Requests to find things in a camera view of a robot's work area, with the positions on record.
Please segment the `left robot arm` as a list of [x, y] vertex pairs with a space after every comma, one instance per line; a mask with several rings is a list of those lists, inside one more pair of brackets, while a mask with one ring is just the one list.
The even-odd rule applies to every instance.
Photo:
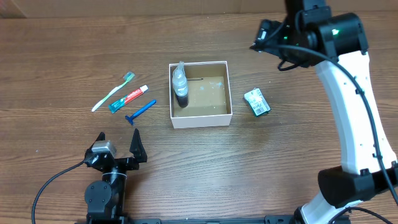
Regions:
[[126, 172], [138, 170], [139, 164], [147, 161], [138, 129], [134, 130], [129, 152], [131, 157], [117, 158], [116, 148], [105, 140], [105, 133], [100, 133], [86, 150], [83, 162], [102, 173], [101, 180], [85, 190], [87, 223], [132, 223], [124, 212]]

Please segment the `green soap packet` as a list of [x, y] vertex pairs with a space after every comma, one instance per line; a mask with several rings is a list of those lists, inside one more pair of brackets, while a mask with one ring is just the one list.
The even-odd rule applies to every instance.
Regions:
[[271, 112], [271, 107], [267, 103], [259, 88], [254, 88], [253, 90], [245, 93], [243, 98], [249, 104], [255, 117], [269, 114]]

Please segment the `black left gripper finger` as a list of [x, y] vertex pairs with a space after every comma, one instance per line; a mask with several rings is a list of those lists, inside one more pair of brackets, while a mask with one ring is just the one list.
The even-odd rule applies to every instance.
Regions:
[[106, 135], [104, 132], [100, 132], [100, 134], [98, 135], [98, 137], [96, 138], [95, 142], [97, 141], [104, 141], [106, 138]]
[[141, 141], [139, 130], [136, 128], [129, 149], [138, 163], [147, 162], [147, 154]]

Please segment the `clear foam pump bottle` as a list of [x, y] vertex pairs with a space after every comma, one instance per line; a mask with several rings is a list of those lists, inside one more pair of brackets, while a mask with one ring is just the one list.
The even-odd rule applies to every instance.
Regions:
[[180, 61], [172, 74], [172, 84], [177, 103], [181, 108], [188, 106], [188, 80], [184, 70], [184, 62]]

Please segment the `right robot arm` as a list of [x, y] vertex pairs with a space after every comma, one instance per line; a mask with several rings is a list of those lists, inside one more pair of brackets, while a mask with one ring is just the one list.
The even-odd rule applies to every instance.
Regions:
[[384, 192], [397, 197], [397, 156], [382, 127], [371, 86], [368, 40], [354, 13], [334, 16], [321, 0], [286, 0], [284, 21], [263, 20], [252, 44], [288, 62], [313, 67], [328, 95], [341, 164], [318, 173], [319, 193], [293, 215], [267, 223], [348, 223], [349, 212]]

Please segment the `blue disposable razor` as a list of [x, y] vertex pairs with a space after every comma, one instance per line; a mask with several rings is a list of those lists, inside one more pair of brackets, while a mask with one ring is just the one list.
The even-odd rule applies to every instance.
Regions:
[[125, 119], [133, 126], [134, 125], [134, 119], [137, 118], [138, 116], [140, 116], [145, 111], [147, 111], [150, 107], [152, 107], [156, 103], [157, 103], [156, 100], [150, 101], [148, 104], [143, 106], [141, 109], [137, 110], [133, 115], [131, 115], [131, 116], [125, 115]]

